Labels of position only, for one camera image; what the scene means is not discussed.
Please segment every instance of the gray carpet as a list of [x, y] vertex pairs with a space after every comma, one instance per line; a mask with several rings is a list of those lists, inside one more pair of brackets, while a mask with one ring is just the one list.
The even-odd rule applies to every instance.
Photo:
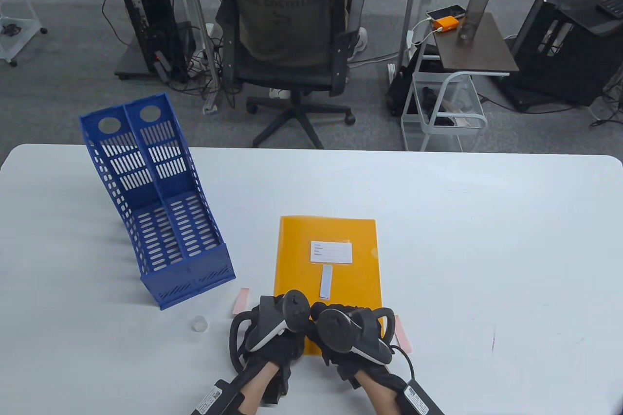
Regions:
[[[23, 143], [80, 144], [78, 116], [140, 97], [163, 92], [156, 82], [121, 82], [113, 75], [124, 51], [100, 12], [102, 0], [32, 0], [46, 36], [37, 35], [18, 55], [18, 67], [0, 63], [0, 163], [10, 150]], [[491, 0], [504, 35], [516, 33], [534, 0]], [[435, 0], [434, 6], [465, 4], [466, 0]], [[208, 21], [213, 20], [218, 2], [202, 0]], [[363, 54], [374, 57], [398, 49], [405, 0], [366, 0], [365, 27], [369, 46]], [[120, 37], [131, 39], [132, 29], [122, 0], [109, 0], [107, 13]], [[387, 115], [382, 96], [387, 87], [384, 64], [352, 70], [346, 92], [331, 102], [352, 106], [355, 126], [341, 119], [318, 117], [313, 123], [330, 149], [402, 150], [399, 123]], [[492, 85], [478, 80], [478, 91], [494, 101], [505, 101]], [[266, 95], [266, 90], [246, 88], [245, 94]], [[170, 92], [178, 119], [191, 145], [249, 146], [274, 117], [260, 111], [245, 112], [243, 95], [235, 109], [220, 101], [217, 115], [201, 115], [198, 97]], [[312, 94], [314, 101], [329, 101]], [[549, 115], [521, 115], [485, 104], [490, 121], [479, 150], [483, 152], [539, 152], [609, 154], [623, 160], [623, 126], [609, 124], [589, 128], [587, 110], [570, 110]], [[593, 110], [601, 117], [609, 108], [596, 102]], [[298, 123], [292, 122], [272, 137], [267, 147], [311, 148]]]

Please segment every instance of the white label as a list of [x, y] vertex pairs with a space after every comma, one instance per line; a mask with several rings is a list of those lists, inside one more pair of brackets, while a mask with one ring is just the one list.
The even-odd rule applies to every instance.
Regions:
[[424, 403], [420, 396], [411, 386], [407, 386], [404, 390], [404, 396], [407, 398], [414, 409], [418, 411], [420, 415], [426, 415], [428, 413], [428, 406]]
[[352, 264], [352, 243], [312, 241], [311, 261], [333, 264]]
[[322, 266], [322, 279], [320, 281], [320, 298], [331, 300], [331, 281], [333, 280], [333, 266]]
[[208, 395], [206, 395], [203, 398], [203, 400], [199, 403], [196, 410], [201, 415], [205, 415], [205, 413], [207, 413], [207, 410], [211, 408], [212, 404], [216, 402], [216, 399], [218, 399], [222, 393], [223, 391], [221, 391], [219, 388], [214, 386], [212, 390], [208, 393]]

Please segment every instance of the smartphone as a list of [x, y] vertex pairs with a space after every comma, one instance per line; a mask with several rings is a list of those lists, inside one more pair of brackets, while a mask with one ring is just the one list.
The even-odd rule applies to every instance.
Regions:
[[463, 6], [455, 4], [454, 6], [448, 6], [446, 8], [441, 8], [440, 10], [435, 10], [426, 14], [433, 19], [441, 19], [448, 16], [454, 16], [456, 19], [461, 19], [465, 16], [465, 8], [463, 8]]

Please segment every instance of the gray plastic bottle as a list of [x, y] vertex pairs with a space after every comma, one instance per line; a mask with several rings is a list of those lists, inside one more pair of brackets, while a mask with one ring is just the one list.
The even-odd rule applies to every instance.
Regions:
[[467, 4], [467, 12], [465, 13], [465, 20], [461, 29], [458, 31], [458, 36], [465, 40], [474, 40], [478, 26], [480, 26], [480, 20], [482, 15], [485, 14], [489, 0], [469, 0]]

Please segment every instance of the blue plastic file organizer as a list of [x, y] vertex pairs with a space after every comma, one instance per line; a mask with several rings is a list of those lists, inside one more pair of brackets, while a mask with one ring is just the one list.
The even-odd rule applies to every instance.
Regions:
[[234, 279], [169, 97], [107, 108], [80, 122], [160, 309]]

